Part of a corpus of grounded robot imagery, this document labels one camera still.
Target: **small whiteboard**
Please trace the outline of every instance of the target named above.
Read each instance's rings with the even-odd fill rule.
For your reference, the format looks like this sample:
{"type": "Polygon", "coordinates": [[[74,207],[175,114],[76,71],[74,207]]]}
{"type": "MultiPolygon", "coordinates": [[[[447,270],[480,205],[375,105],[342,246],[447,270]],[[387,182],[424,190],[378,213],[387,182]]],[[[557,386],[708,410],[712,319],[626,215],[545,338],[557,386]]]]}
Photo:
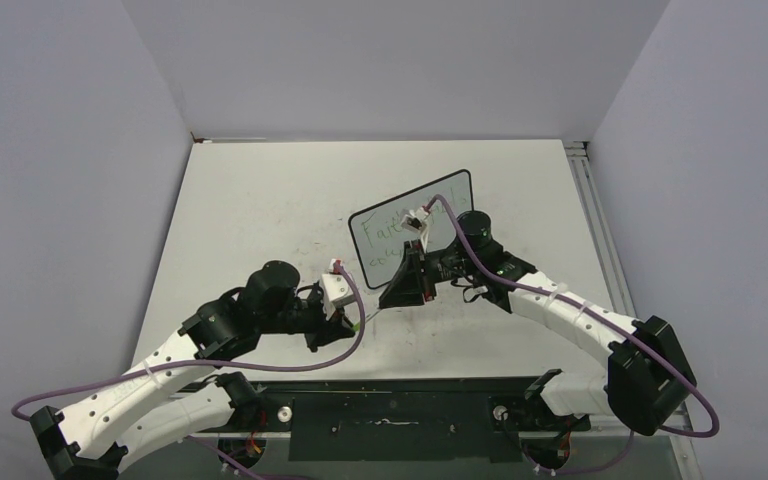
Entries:
{"type": "MultiPolygon", "coordinates": [[[[369,288],[389,283],[402,260],[405,240],[419,238],[402,228],[402,212],[416,210],[437,194],[443,195],[458,215],[472,210],[472,175],[458,170],[349,217],[349,231],[369,288]]],[[[454,240],[455,229],[439,203],[432,208],[428,222],[432,226],[428,251],[445,248],[454,240]]]]}

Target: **robotic arm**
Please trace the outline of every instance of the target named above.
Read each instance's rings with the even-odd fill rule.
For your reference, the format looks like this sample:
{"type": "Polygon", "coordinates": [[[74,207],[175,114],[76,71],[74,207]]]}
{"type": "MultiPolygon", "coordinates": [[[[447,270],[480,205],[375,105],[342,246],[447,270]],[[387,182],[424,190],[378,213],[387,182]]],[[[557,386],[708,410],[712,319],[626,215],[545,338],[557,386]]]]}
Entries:
{"type": "Polygon", "coordinates": [[[445,249],[427,252],[429,216],[427,207],[405,214],[403,226],[418,233],[420,239],[405,242],[402,263],[379,298],[379,308],[424,305],[436,297],[437,284],[464,287],[458,282],[465,280],[469,285],[464,288],[475,295],[469,300],[465,296],[465,301],[484,298],[508,313],[545,325],[590,354],[606,370],[606,375],[599,376],[555,370],[541,377],[529,394],[539,394],[557,416],[614,415],[631,430],[652,435],[689,393],[674,375],[620,332],[594,321],[591,312],[598,312],[642,341],[696,385],[678,339],[664,320],[653,316],[641,322],[569,292],[564,284],[505,251],[493,239],[490,217],[484,212],[462,214],[457,222],[463,236],[445,249]]]}
{"type": "Polygon", "coordinates": [[[233,360],[254,350],[262,334],[303,333],[313,352],[353,337],[344,307],[354,296],[342,277],[332,269],[312,285],[297,288],[299,280],[292,265],[268,262],[245,287],[202,305],[126,372],[145,370],[147,375],[101,389],[62,410],[43,407],[34,413],[31,426],[54,477],[115,479],[138,459],[190,433],[253,418],[258,397],[239,372],[219,375],[197,393],[169,402],[170,395],[216,367],[155,370],[187,360],[233,360]],[[299,296],[303,291],[309,291],[305,298],[299,296]]]}

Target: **white table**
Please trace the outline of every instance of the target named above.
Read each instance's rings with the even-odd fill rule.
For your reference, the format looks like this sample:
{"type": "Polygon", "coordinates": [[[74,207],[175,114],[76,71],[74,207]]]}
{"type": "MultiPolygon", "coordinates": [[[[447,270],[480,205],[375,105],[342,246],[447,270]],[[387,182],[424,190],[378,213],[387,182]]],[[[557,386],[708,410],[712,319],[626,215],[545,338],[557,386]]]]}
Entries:
{"type": "MultiPolygon", "coordinates": [[[[475,206],[510,252],[601,305],[610,299],[560,141],[212,143],[194,145],[140,332],[142,360],[203,303],[245,285],[268,260],[318,279],[332,257],[363,284],[346,224],[352,212],[460,168],[475,206]]],[[[293,379],[463,378],[602,367],[554,333],[440,286],[424,307],[381,312],[349,360],[293,379]]],[[[376,293],[364,291],[368,311],[376,293]]],[[[350,315],[357,318],[353,307],[350,315]]],[[[264,336],[246,362],[306,365],[303,336],[264,336]]],[[[287,374],[246,372],[252,380],[287,374]]]]}

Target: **screw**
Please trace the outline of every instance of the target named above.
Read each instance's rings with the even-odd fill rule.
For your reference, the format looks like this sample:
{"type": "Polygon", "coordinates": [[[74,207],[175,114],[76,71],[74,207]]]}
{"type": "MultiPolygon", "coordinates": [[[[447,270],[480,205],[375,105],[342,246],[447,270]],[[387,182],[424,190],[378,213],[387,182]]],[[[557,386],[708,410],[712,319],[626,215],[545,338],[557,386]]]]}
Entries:
{"type": "Polygon", "coordinates": [[[496,419],[496,421],[501,422],[505,418],[505,414],[508,413],[508,408],[504,405],[497,405],[496,408],[493,409],[493,418],[496,419]]]}
{"type": "Polygon", "coordinates": [[[287,423],[293,418],[293,411],[290,407],[281,407],[278,409],[278,421],[281,423],[287,423]]]}

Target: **scuff mark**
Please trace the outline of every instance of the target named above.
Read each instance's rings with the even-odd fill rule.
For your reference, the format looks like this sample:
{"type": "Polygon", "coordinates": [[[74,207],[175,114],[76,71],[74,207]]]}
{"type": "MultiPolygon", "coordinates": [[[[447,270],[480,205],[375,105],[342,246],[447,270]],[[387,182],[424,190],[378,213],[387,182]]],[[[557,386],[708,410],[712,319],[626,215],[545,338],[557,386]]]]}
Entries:
{"type": "Polygon", "coordinates": [[[370,421],[369,423],[374,423],[375,425],[419,425],[419,422],[391,422],[389,418],[382,418],[377,422],[370,421]]]}

